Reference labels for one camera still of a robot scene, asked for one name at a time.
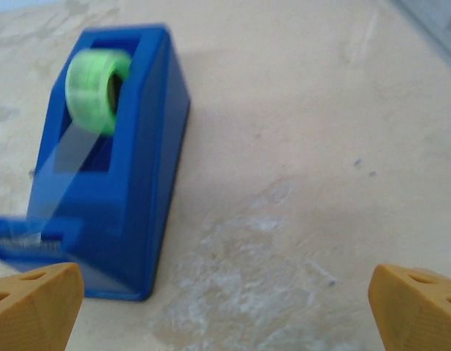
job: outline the yellow plastic piece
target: yellow plastic piece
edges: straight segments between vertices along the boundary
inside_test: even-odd
[[[83,296],[75,263],[0,278],[0,351],[63,351]]]
[[[451,279],[379,265],[368,299],[386,351],[451,351]]]

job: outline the countertop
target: countertop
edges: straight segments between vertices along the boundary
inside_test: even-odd
[[[451,277],[451,67],[388,0],[0,13],[0,214],[25,213],[82,29],[156,22],[193,105],[154,295],[84,300],[68,350],[383,350],[374,267]]]

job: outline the table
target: table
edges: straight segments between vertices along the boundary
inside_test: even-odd
[[[383,350],[374,267],[451,277],[451,67],[388,1],[0,14],[0,213],[25,213],[80,31],[159,21],[193,105],[156,289],[145,303],[85,300],[68,350]]]

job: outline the green tape roll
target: green tape roll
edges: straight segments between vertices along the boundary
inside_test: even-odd
[[[72,120],[89,132],[113,135],[121,84],[131,58],[122,50],[86,49],[69,64],[64,93]]]

